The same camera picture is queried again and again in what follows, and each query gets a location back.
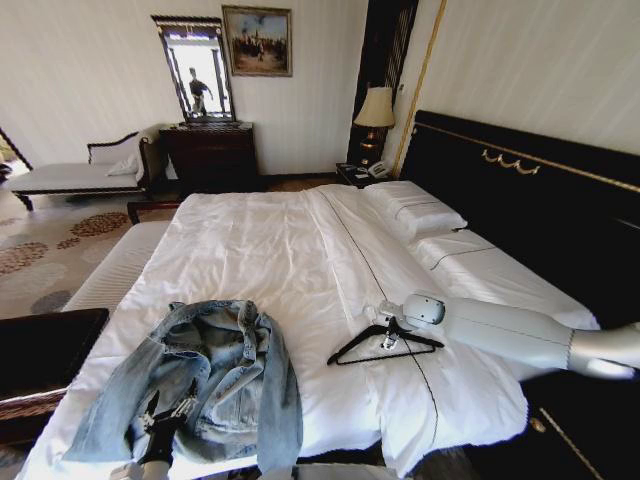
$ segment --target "picture frame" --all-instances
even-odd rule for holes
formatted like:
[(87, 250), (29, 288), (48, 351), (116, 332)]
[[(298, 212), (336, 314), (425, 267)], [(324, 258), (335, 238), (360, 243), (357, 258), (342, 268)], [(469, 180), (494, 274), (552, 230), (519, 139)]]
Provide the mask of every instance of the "picture frame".
[(290, 9), (223, 5), (222, 18), (232, 75), (293, 75)]

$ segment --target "mirror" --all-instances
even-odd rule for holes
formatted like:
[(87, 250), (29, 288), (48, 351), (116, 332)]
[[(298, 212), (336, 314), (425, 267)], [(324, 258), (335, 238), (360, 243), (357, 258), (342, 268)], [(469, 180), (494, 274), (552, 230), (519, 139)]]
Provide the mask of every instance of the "mirror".
[(187, 122), (235, 120), (219, 18), (152, 16)]

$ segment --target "patterned carpet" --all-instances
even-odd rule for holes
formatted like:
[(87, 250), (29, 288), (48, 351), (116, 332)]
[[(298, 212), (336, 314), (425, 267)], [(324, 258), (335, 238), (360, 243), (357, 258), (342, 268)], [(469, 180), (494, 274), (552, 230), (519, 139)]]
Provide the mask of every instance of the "patterned carpet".
[(60, 310), (131, 226), (127, 202), (143, 199), (37, 196), (27, 212), (0, 190), (0, 318)]

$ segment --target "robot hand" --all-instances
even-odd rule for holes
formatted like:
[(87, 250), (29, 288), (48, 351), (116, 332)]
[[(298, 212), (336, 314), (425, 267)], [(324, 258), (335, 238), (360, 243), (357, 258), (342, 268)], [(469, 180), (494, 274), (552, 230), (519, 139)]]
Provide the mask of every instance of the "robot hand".
[(640, 370), (640, 323), (575, 330), (523, 308), (422, 293), (409, 295), (402, 306), (383, 302), (379, 310), (403, 328), (441, 324), (452, 340), (539, 368), (609, 379), (637, 378)]

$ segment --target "white duvet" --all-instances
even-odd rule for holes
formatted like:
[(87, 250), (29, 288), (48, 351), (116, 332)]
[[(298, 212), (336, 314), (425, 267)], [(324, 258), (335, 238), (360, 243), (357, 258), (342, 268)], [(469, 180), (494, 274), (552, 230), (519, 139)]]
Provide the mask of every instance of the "white duvet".
[[(432, 450), (519, 433), (527, 405), (506, 364), (448, 341), (437, 327), (428, 331), (445, 344), (437, 353), (326, 365), (339, 347), (380, 321), (373, 307), (383, 295), (401, 303), (414, 290), (440, 293), (383, 225), (361, 191), (339, 185), (187, 198), (19, 478), (108, 478), (118, 465), (61, 457), (113, 369), (164, 318), (171, 301), (250, 299), (279, 323), (302, 399), (301, 456), (366, 448), (382, 438), (387, 465), (404, 476)], [(380, 355), (379, 343), (371, 339), (351, 358)], [(255, 457), (196, 464), (178, 456), (170, 475), (193, 478), (254, 463)]]

